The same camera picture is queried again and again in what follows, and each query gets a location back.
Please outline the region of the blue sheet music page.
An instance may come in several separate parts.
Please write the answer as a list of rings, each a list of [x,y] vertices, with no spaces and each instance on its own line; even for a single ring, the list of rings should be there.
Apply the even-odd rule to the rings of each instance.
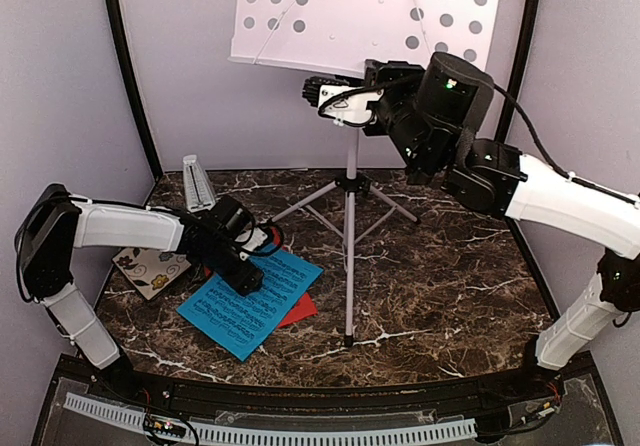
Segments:
[[[282,250],[252,263],[264,274],[259,291],[243,297],[215,275],[177,308],[181,317],[241,361],[277,328],[318,313],[308,289],[323,273]]]

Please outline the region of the white music stand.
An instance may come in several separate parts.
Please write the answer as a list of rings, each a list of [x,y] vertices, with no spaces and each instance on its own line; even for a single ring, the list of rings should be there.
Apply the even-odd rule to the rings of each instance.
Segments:
[[[347,132],[344,191],[345,269],[352,272],[356,197],[366,193],[358,170],[362,128],[375,119],[380,87],[359,92],[353,82],[369,59],[424,66],[434,52],[476,67],[487,63],[499,0],[237,0],[230,58],[234,62],[325,73],[337,85],[315,88],[318,111]]]

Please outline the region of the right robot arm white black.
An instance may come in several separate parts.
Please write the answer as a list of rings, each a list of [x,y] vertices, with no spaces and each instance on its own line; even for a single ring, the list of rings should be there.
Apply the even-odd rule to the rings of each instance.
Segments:
[[[621,326],[639,309],[639,198],[562,169],[548,152],[525,154],[477,133],[496,94],[516,99],[463,58],[436,52],[428,66],[365,62],[373,132],[386,135],[408,175],[442,190],[466,209],[544,224],[604,247],[596,271],[575,302],[529,345],[529,362],[510,379],[521,400],[534,398],[608,324]]]

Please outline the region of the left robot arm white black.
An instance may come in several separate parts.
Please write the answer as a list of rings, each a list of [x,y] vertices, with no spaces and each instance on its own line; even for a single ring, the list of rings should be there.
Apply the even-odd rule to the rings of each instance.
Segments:
[[[247,296],[263,282],[250,259],[264,254],[271,239],[267,227],[230,196],[191,212],[91,199],[52,183],[14,236],[15,277],[22,301],[41,305],[89,364],[103,371],[103,387],[120,402],[131,402],[141,393],[140,378],[122,365],[125,352],[77,286],[75,258],[123,248],[175,253]]]

